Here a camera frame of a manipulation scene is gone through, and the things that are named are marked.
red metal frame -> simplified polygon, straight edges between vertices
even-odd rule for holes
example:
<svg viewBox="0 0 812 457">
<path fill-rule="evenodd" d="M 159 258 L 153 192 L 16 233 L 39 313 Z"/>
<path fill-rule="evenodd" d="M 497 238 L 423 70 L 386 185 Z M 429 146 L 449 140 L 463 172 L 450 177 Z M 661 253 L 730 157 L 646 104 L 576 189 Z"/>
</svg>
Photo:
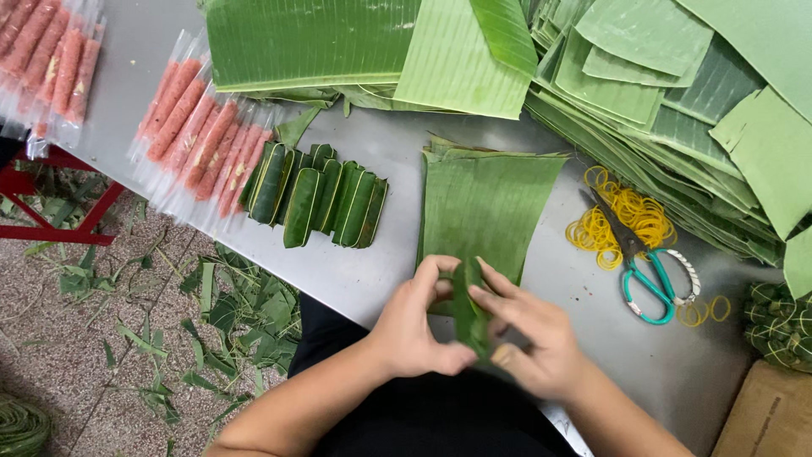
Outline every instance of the red metal frame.
<svg viewBox="0 0 812 457">
<path fill-rule="evenodd" d="M 25 150 L 18 152 L 15 159 L 28 161 L 28 158 L 25 157 Z M 50 147 L 48 159 L 38 159 L 37 162 L 60 168 L 84 170 L 86 172 L 96 171 L 95 168 L 56 146 Z M 4 195 L 14 202 L 25 214 L 34 219 L 34 221 L 39 224 L 39 227 L 20 227 L 0 224 L 0 238 L 14 238 L 38 242 L 80 243 L 99 246 L 109 246 L 110 243 L 113 242 L 115 236 L 93 233 L 93 229 L 107 210 L 110 209 L 110 206 L 112 206 L 116 198 L 124 191 L 124 186 L 112 181 L 110 187 L 107 188 L 101 198 L 93 205 L 93 208 L 85 216 L 76 230 L 56 228 L 17 197 L 17 195 L 34 195 L 36 190 L 34 189 L 33 176 L 26 172 L 15 171 L 12 164 L 13 160 L 3 169 L 0 169 L 0 195 Z"/>
</svg>

metal table surface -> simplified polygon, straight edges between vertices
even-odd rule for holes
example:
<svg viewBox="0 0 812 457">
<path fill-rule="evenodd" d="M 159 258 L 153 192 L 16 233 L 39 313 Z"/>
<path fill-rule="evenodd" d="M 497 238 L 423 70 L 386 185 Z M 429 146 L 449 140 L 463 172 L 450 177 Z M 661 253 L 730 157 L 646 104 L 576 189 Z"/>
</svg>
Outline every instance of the metal table surface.
<svg viewBox="0 0 812 457">
<path fill-rule="evenodd" d="M 139 192 L 142 188 L 131 178 L 132 165 L 125 159 L 127 147 L 180 30 L 196 33 L 204 21 L 192 0 L 108 2 L 106 14 L 108 32 L 88 125 L 76 155 Z M 428 143 L 428 131 L 498 150 L 572 150 L 526 113 L 521 121 L 508 121 L 353 109 L 344 119 L 336 107 L 316 118 L 300 145 L 306 149 L 312 143 L 330 143 L 342 159 L 356 160 L 389 178 L 391 193 L 372 247 L 343 249 L 315 233 L 306 247 L 285 250 L 282 230 L 252 221 L 216 234 L 217 239 L 370 327 L 395 285 L 413 273 L 420 221 L 420 150 Z M 555 182 L 530 243 L 522 285 L 566 309 L 583 351 L 692 452 L 708 455 L 749 366 L 735 298 L 745 292 L 747 282 L 780 281 L 780 272 L 739 262 L 681 232 L 676 249 L 696 266 L 702 296 L 734 298 L 733 315 L 721 324 L 709 320 L 698 329 L 676 321 L 645 324 L 621 298 L 620 273 L 604 272 L 594 253 L 578 250 L 564 238 L 566 225 L 587 209 L 578 189 L 588 162 L 570 160 Z M 678 275 L 675 265 L 667 267 Z M 687 286 L 677 287 L 678 293 L 686 290 Z M 639 288 L 635 292 L 644 311 L 659 312 L 652 297 Z M 448 338 L 447 320 L 432 319 L 432 325 L 444 335 L 440 338 Z M 556 417 L 559 429 L 572 434 L 566 418 Z"/>
</svg>

tiled floor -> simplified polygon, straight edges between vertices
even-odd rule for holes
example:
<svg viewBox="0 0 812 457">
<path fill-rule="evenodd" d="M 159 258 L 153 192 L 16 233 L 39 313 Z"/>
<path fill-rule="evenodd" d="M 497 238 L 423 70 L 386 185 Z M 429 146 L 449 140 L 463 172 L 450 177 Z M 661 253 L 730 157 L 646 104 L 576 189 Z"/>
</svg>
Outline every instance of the tiled floor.
<svg viewBox="0 0 812 457">
<path fill-rule="evenodd" d="M 126 219 L 132 194 L 119 200 Z M 129 259 L 141 256 L 158 234 L 166 238 L 158 247 L 175 265 L 198 254 L 212 254 L 213 242 L 194 228 L 175 227 L 171 218 L 147 211 L 145 221 L 133 225 L 127 235 L 120 220 L 106 232 L 117 233 L 115 242 L 97 251 L 101 275 Z M 58 273 L 43 260 L 27 258 L 28 242 L 0 240 L 0 390 L 8 391 L 46 410 L 54 421 L 47 455 L 95 457 L 164 456 L 167 439 L 175 440 L 175 457 L 200 455 L 209 440 L 209 423 L 229 403 L 217 400 L 203 389 L 190 388 L 180 381 L 194 365 L 189 336 L 179 322 L 184 317 L 197 320 L 195 301 L 181 294 L 179 278 L 159 253 L 153 255 L 153 268 L 144 270 L 132 286 L 154 283 L 131 297 L 117 296 L 89 323 L 101 304 L 91 298 L 79 306 L 68 306 L 69 297 L 58 291 Z M 72 264 L 77 264 L 87 246 L 66 246 Z M 56 246 L 46 251 L 59 257 Z M 123 270 L 129 281 L 134 265 Z M 115 317 L 140 333 L 145 314 L 152 330 L 163 329 L 164 347 L 170 352 L 165 384 L 175 394 L 172 402 L 181 415 L 175 425 L 166 425 L 139 400 L 133 388 L 149 386 L 153 368 L 148 355 L 138 354 L 129 341 L 114 330 Z M 204 326 L 198 329 L 206 335 Z M 216 333 L 210 337 L 216 339 Z M 102 340 L 107 340 L 119 361 L 106 366 Z M 266 370 L 266 387 L 282 379 Z M 253 382 L 243 390 L 253 392 Z"/>
</svg>

